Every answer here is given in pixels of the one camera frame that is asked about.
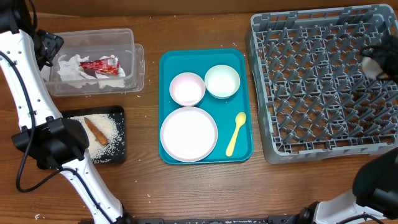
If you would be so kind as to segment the cream cup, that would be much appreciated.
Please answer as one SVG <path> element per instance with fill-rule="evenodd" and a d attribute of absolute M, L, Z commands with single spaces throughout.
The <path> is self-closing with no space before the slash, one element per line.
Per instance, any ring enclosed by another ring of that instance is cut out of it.
<path fill-rule="evenodd" d="M 361 62 L 361 67 L 364 74 L 370 79 L 376 79 L 381 73 L 383 73 L 380 65 L 369 57 L 364 57 Z"/>

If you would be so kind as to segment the cream bowl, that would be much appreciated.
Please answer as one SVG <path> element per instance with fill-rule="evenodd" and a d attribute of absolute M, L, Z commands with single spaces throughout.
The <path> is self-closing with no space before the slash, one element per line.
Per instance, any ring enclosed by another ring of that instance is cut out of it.
<path fill-rule="evenodd" d="M 228 65 L 215 65 L 205 74 L 205 86 L 218 99 L 233 96 L 240 87 L 239 73 Z"/>

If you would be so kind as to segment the white paper napkin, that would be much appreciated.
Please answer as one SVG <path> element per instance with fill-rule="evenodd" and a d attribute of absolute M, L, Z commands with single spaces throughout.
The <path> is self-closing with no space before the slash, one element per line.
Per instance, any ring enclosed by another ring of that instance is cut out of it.
<path fill-rule="evenodd" d="M 68 61 L 65 60 L 66 54 L 61 55 L 58 59 L 58 65 L 60 67 L 57 72 L 60 75 L 62 81 L 75 81 L 75 80 L 91 80 L 96 79 L 92 75 L 88 75 L 84 68 L 80 65 L 81 62 L 88 62 L 89 57 L 81 58 L 79 54 L 71 57 Z"/>

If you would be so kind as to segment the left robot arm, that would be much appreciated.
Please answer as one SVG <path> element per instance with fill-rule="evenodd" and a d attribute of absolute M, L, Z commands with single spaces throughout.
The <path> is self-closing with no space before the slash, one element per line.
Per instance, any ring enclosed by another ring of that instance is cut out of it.
<path fill-rule="evenodd" d="M 95 223 L 132 223 L 122 203 L 110 192 L 88 152 L 81 123 L 64 118 L 53 103 L 40 74 L 61 49 L 63 39 L 37 28 L 32 1 L 1 1 L 1 69 L 17 108 L 20 133 L 12 136 L 23 152 L 16 189 L 31 192 L 57 174 L 75 188 Z M 41 169 L 54 172 L 27 189 L 21 177 L 28 157 Z"/>

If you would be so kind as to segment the red snack wrapper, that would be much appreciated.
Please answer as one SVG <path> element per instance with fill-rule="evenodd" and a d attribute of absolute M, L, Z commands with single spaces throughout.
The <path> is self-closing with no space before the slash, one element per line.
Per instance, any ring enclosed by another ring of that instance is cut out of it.
<path fill-rule="evenodd" d="M 103 75 L 117 75 L 120 64 L 118 58 L 111 57 L 95 61 L 81 62 L 80 66 L 84 69 L 89 69 Z"/>

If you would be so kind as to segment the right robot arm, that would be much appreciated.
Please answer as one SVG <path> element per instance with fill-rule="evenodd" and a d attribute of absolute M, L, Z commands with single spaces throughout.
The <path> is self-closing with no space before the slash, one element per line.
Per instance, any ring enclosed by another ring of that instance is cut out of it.
<path fill-rule="evenodd" d="M 381 43 L 360 50 L 364 74 L 373 80 L 397 82 L 397 36 L 385 35 Z M 363 165 L 353 188 L 338 197 L 314 202 L 287 223 L 362 223 L 397 218 L 397 144 Z"/>

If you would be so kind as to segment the large white plate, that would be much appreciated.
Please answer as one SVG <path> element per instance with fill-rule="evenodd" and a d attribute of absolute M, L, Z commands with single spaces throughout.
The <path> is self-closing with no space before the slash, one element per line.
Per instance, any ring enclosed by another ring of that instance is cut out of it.
<path fill-rule="evenodd" d="M 160 127 L 165 152 L 180 162 L 198 162 L 209 156 L 218 140 L 215 120 L 205 110 L 181 107 L 172 111 Z"/>

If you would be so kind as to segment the pile of white rice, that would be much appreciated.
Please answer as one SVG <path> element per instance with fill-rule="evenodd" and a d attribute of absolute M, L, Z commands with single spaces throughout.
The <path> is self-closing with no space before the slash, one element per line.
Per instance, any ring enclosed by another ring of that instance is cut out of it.
<path fill-rule="evenodd" d="M 107 146 L 100 145 L 90 133 L 84 123 L 84 117 L 89 118 L 98 129 L 108 138 Z M 117 114 L 89 114 L 85 116 L 72 116 L 70 119 L 79 121 L 89 139 L 88 151 L 94 164 L 122 161 L 125 156 L 124 119 L 116 119 Z"/>

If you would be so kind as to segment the pink white bowl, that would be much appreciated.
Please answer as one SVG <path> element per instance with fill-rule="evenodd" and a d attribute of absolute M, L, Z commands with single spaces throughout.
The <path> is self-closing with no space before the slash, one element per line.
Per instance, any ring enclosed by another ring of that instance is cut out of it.
<path fill-rule="evenodd" d="M 196 73 L 183 72 L 173 78 L 169 92 L 172 99 L 179 105 L 195 106 L 205 95 L 205 82 Z"/>

